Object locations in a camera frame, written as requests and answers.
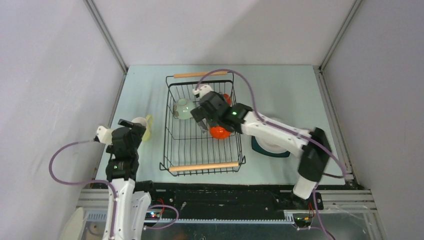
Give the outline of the orange glossy bowl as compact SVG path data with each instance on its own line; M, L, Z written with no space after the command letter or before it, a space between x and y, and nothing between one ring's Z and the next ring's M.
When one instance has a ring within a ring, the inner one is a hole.
M214 126L209 128L210 135L218 140L223 140L228 138L231 135L231 132L227 131L221 126Z

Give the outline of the green floral ceramic bowl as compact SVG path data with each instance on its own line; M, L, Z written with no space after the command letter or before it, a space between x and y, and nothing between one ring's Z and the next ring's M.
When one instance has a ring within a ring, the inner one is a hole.
M187 98L180 98L174 103L173 106L173 116L180 120L191 119L191 111L195 108L195 103Z

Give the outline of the teal square plate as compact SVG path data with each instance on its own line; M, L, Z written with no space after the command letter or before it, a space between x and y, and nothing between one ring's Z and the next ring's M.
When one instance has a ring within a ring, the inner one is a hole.
M280 153L273 153L273 152L267 151L260 146L260 144L258 143L257 139L254 136L251 137L251 148L253 151L261 155L272 157L272 158L288 158L291 154L289 151L280 152Z

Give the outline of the white pink fluted plate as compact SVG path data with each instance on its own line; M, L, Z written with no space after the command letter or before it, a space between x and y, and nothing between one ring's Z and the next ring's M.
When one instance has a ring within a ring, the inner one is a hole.
M260 146L260 148L263 149L266 153L275 154L275 155L290 154L290 152L284 149L283 147L277 144L274 144L264 138L255 137L255 139L258 145Z

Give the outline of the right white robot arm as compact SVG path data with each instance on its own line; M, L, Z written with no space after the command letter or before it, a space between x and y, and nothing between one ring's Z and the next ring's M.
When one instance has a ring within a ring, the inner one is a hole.
M325 132L295 128L266 117L242 103L229 105L219 93L210 89L193 89L199 99L198 106L191 110L197 124L207 127L222 127L226 131L253 136L283 148L299 158L298 179L291 194L291 204L304 209L311 202L311 194L324 175L332 151Z

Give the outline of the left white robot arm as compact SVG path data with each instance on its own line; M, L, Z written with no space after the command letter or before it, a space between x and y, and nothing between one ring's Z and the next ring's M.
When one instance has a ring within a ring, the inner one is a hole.
M138 149L148 123L143 117L136 117L131 121L120 119L118 125L114 130L100 126L96 132L109 154L105 169L109 197L102 239L139 240L147 210L158 202L158 194L150 189L134 191L139 168Z

